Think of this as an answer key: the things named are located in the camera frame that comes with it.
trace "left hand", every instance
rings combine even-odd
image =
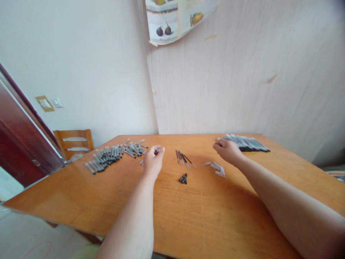
[[[165,148],[160,145],[151,147],[144,156],[144,174],[155,180],[162,168]]]

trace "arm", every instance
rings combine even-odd
[[[342,258],[343,216],[244,156],[234,142],[219,140],[213,147],[245,175],[280,231],[304,258]]]
[[[147,258],[153,251],[153,186],[162,168],[165,149],[151,147],[144,171],[95,259]]]

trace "light switch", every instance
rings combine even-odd
[[[46,108],[46,109],[51,108],[50,104],[48,103],[48,101],[47,101],[46,99],[38,100],[38,102],[40,103],[40,105],[41,105],[43,108]]]
[[[56,108],[62,108],[63,107],[63,105],[62,105],[62,103],[61,103],[59,98],[51,99],[51,102],[54,104],[54,106]]]

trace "fruit poster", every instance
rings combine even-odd
[[[172,43],[217,10],[218,0],[145,0],[150,43]]]

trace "wood grain wall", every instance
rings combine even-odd
[[[160,134],[262,133],[313,161],[345,111],[341,1],[219,1],[147,61]]]

